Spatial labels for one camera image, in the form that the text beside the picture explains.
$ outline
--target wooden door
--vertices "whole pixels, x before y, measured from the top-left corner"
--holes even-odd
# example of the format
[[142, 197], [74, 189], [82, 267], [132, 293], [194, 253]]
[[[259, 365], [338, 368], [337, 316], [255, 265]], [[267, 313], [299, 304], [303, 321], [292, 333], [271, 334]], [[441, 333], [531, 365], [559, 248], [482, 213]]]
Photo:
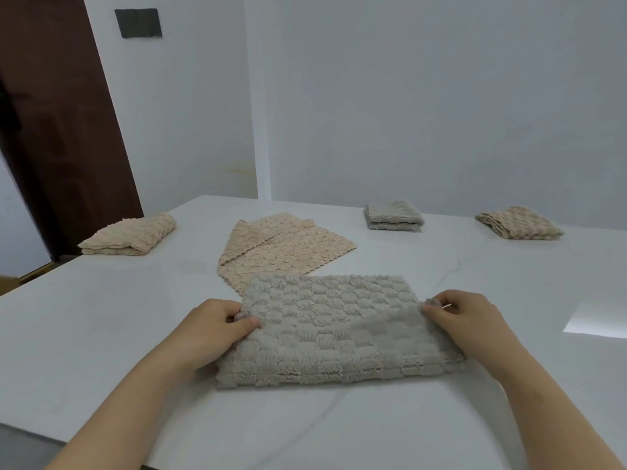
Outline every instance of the wooden door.
[[143, 216], [83, 0], [0, 0], [0, 81], [1, 148], [54, 256]]

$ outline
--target folded gray towel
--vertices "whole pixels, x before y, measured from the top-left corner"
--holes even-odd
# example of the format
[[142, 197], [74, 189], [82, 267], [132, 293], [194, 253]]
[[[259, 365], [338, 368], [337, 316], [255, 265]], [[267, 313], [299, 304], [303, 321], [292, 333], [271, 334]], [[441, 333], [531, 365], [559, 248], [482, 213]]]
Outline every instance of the folded gray towel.
[[346, 384], [458, 370], [465, 355], [420, 306], [402, 277], [259, 274], [241, 314], [263, 327], [218, 361], [217, 382]]
[[425, 224], [420, 212], [405, 200], [394, 201], [386, 206], [369, 204], [364, 214], [370, 229], [419, 230]]

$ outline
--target white table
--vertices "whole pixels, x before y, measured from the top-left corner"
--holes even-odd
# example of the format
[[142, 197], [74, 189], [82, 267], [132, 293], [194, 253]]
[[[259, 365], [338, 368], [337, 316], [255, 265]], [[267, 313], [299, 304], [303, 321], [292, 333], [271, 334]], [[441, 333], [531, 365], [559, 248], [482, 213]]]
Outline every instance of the white table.
[[[200, 197], [144, 257], [81, 257], [0, 298], [0, 422], [67, 441], [120, 379], [208, 297], [238, 219], [291, 212], [359, 246], [315, 274], [403, 275], [419, 298], [486, 294], [627, 462], [627, 232], [565, 227], [505, 241], [426, 214], [422, 233], [374, 231], [361, 209]], [[478, 365], [351, 386], [181, 389], [148, 464], [162, 470], [524, 468], [499, 387]]]

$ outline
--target wall switch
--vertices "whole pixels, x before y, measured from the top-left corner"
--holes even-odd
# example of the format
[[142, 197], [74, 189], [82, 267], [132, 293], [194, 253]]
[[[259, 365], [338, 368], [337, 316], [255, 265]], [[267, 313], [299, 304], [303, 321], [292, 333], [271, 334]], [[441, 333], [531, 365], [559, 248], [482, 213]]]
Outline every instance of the wall switch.
[[115, 10], [122, 38], [163, 38], [156, 8]]

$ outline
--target folded towel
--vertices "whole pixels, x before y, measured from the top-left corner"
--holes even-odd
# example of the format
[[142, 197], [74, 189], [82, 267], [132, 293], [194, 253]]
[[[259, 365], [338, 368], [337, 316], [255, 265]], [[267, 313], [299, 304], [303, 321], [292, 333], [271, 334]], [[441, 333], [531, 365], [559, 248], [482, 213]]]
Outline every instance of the folded towel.
[[240, 295], [248, 280], [260, 272], [307, 274], [343, 256], [357, 245], [347, 238], [279, 213], [256, 221], [238, 221], [218, 262], [218, 274]]
[[176, 220], [164, 212], [152, 217], [122, 219], [100, 229], [78, 246], [83, 254], [143, 256], [175, 228]]
[[240, 315], [258, 316], [263, 327], [218, 361], [218, 385], [346, 384], [458, 370], [465, 355], [420, 306], [402, 277], [259, 274]]
[[504, 239], [540, 239], [554, 241], [564, 232], [548, 219], [522, 206], [491, 211], [474, 217]]
[[364, 214], [370, 229], [419, 230], [425, 224], [423, 216], [405, 200], [394, 201], [386, 206], [369, 204]]

